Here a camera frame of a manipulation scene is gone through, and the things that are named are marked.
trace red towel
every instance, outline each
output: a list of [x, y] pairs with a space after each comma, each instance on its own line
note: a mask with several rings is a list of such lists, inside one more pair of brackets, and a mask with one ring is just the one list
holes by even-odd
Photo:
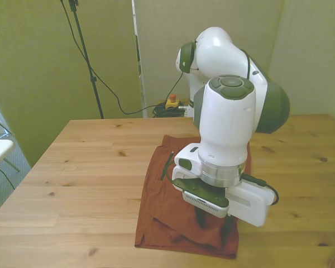
[[[135, 246], [234, 259], [238, 249], [237, 222], [225, 233], [224, 219], [205, 213], [206, 222], [202, 228], [196, 219], [195, 207], [183, 200], [181, 192], [167, 178], [161, 180], [170, 153], [175, 152], [175, 156], [186, 145], [196, 142], [200, 142], [199, 137], [165, 136], [161, 146], [156, 148], [146, 172]], [[170, 177], [173, 167], [168, 169]], [[248, 150], [245, 172], [250, 171]]]

